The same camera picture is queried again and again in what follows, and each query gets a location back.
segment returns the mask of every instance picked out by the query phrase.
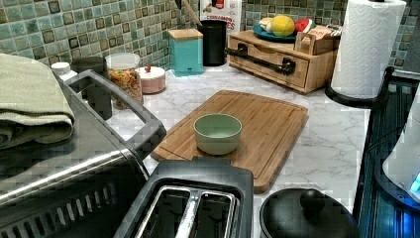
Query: dish towel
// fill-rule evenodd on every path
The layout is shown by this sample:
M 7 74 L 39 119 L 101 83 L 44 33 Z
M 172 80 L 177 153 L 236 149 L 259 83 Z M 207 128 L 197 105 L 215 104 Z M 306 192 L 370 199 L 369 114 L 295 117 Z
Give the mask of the dish towel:
M 49 67 L 0 54 L 0 150 L 69 138 L 74 115 Z

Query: lemon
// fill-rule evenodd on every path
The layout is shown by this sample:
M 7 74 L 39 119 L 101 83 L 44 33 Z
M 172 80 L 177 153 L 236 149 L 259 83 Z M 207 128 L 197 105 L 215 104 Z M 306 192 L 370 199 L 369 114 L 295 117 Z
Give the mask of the lemon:
M 284 15 L 277 15 L 271 21 L 271 30 L 278 37 L 290 36 L 294 32 L 293 19 Z

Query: glass jar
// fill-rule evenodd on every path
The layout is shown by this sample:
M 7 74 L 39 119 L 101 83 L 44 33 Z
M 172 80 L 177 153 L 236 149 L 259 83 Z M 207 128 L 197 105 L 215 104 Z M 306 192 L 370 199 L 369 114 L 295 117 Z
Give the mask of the glass jar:
M 140 104 L 143 104 L 142 84 L 140 81 L 140 57 L 131 53 L 120 53 L 105 58 L 108 78 L 126 91 Z M 127 105 L 119 98 L 117 106 L 127 109 Z

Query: wooden drawer organizer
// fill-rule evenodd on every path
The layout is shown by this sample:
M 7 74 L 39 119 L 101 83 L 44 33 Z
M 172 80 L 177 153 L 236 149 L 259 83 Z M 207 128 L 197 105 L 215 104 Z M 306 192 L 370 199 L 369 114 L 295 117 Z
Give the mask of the wooden drawer organizer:
M 311 56 L 293 46 L 258 39 L 253 31 L 234 33 L 228 63 L 303 93 L 325 86 L 333 76 L 336 51 Z

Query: wooden cutting board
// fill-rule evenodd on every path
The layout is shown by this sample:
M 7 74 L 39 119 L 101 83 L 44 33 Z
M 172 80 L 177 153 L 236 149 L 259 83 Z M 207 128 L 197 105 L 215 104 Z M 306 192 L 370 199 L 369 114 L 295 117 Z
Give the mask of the wooden cutting board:
M 222 90 L 188 114 L 168 132 L 152 152 L 157 160 L 192 160 L 211 156 L 197 148 L 193 124 L 210 113 L 225 113 L 243 125 L 240 146 L 219 156 L 250 170 L 255 192 L 264 192 L 284 163 L 307 119 L 308 109 L 289 102 L 244 92 Z

